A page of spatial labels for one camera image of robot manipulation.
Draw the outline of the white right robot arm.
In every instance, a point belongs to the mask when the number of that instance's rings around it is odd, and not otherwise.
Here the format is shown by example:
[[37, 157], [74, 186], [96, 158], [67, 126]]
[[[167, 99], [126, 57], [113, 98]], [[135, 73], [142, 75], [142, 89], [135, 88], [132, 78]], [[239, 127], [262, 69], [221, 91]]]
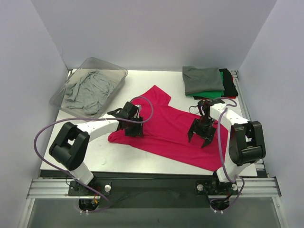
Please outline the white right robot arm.
[[210, 182], [216, 194], [225, 191], [227, 182], [234, 183], [246, 167], [266, 155], [262, 124], [235, 113], [232, 108], [237, 105], [228, 97], [199, 101], [197, 108], [201, 116], [193, 120], [188, 131], [189, 141], [194, 134], [204, 139], [202, 147], [210, 145], [214, 136], [218, 137], [221, 168]]

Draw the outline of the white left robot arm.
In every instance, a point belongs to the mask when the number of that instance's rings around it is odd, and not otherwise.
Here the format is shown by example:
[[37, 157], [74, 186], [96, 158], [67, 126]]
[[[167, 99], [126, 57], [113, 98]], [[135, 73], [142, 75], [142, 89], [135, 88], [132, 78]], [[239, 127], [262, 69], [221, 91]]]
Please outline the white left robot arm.
[[140, 105], [127, 102], [103, 115], [95, 121], [73, 124], [66, 122], [49, 148], [49, 154], [62, 164], [77, 180], [79, 190], [84, 195], [92, 195], [96, 190], [94, 175], [84, 162], [88, 144], [107, 133], [124, 130], [126, 136], [143, 136], [143, 117]]

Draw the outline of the pink t-shirt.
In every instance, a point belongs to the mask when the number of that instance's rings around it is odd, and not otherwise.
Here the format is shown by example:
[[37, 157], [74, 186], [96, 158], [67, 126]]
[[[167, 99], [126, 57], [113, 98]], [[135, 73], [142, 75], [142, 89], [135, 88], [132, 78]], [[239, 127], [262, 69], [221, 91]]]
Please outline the pink t-shirt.
[[217, 138], [202, 147], [198, 135], [188, 140], [188, 131], [198, 115], [169, 106], [171, 97], [157, 86], [151, 87], [133, 104], [141, 106], [140, 116], [149, 121], [143, 124], [143, 136], [126, 136], [124, 131], [108, 136], [111, 143], [125, 144], [178, 162], [209, 171], [221, 168]]

